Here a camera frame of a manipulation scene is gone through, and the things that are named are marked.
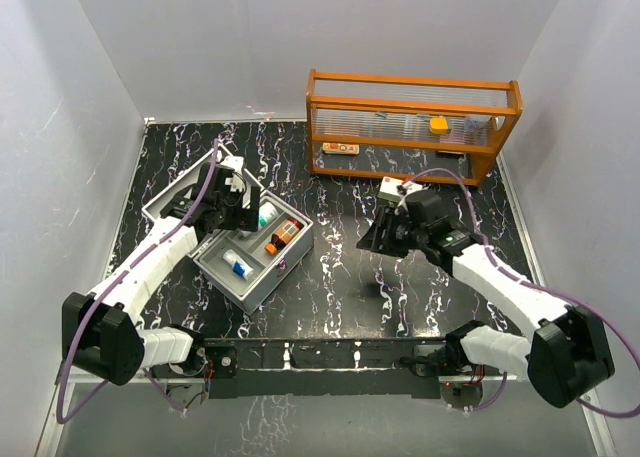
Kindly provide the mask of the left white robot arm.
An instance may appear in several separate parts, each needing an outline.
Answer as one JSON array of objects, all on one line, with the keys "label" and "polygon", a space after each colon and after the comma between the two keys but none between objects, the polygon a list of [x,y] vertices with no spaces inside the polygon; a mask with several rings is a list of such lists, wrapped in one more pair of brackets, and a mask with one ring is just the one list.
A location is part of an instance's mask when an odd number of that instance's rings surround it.
[{"label": "left white robot arm", "polygon": [[262,187],[241,157],[203,160],[148,202],[149,234],[111,276],[62,305],[64,367],[77,367],[114,385],[141,369],[173,364],[194,376],[206,364],[202,339],[179,325],[141,329],[142,312],[177,264],[218,230],[258,228]]}]

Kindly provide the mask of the grey divided tray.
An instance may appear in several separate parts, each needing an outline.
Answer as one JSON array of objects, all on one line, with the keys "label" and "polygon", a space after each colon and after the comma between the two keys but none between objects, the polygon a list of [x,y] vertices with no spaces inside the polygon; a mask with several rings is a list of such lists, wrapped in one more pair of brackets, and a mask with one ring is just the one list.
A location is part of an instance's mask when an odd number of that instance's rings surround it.
[{"label": "grey divided tray", "polygon": [[[313,221],[309,217],[264,190],[260,204],[266,201],[275,205],[278,216],[265,227],[253,233],[216,231],[193,255],[195,264],[214,287],[248,314],[262,305],[313,247]],[[297,219],[304,227],[283,250],[269,255],[265,245],[288,218]],[[234,274],[223,260],[222,255],[228,249],[236,251],[254,269],[250,280]]]}]

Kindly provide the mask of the grey case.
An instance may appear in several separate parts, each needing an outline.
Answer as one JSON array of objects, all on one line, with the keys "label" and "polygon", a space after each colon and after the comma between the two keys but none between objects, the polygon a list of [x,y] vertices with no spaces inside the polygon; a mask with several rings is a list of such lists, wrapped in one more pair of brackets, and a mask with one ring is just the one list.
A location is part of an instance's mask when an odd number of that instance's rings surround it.
[{"label": "grey case", "polygon": [[181,219],[197,245],[189,257],[227,299],[252,314],[313,246],[313,222],[262,186],[244,158],[209,151],[143,207],[151,222]]}]

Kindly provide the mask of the amber medicine bottle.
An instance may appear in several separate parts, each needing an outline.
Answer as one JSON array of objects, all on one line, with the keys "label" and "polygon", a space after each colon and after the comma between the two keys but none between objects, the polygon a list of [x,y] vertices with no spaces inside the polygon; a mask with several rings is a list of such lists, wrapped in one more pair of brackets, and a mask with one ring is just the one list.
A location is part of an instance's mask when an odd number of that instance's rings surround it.
[{"label": "amber medicine bottle", "polygon": [[297,219],[288,218],[272,234],[270,241],[265,245],[265,251],[269,255],[276,255],[293,240],[303,227],[304,225]]}]

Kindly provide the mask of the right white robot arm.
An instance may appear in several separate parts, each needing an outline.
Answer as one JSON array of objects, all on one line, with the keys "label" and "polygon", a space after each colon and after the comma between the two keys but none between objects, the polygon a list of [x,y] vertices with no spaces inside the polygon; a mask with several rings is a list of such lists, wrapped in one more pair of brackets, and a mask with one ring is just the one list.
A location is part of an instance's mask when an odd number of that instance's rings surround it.
[{"label": "right white robot arm", "polygon": [[449,332],[440,353],[453,371],[493,367],[529,381],[556,408],[614,375],[604,323],[593,311],[534,288],[494,255],[484,235],[455,226],[434,191],[399,183],[379,195],[383,202],[359,249],[397,258],[423,253],[500,309],[520,331],[502,333],[471,321]]}]

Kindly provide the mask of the blue white can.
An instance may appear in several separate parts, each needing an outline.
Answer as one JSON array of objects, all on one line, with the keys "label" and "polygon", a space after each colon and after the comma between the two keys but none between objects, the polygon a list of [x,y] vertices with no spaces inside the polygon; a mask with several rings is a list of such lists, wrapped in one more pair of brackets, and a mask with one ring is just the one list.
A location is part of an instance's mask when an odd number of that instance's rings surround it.
[{"label": "blue white can", "polygon": [[254,269],[233,249],[226,250],[222,255],[223,260],[231,267],[234,274],[245,280],[250,280]]}]

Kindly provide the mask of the white green-label bottle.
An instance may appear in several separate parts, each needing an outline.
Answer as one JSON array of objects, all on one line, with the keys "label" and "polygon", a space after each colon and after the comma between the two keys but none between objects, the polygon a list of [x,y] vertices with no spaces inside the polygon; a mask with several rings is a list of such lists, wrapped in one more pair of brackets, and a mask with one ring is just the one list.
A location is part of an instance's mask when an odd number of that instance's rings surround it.
[{"label": "white green-label bottle", "polygon": [[278,209],[275,207],[275,205],[272,202],[266,201],[259,208],[258,229],[262,229],[263,227],[265,227],[277,216],[278,216]]}]

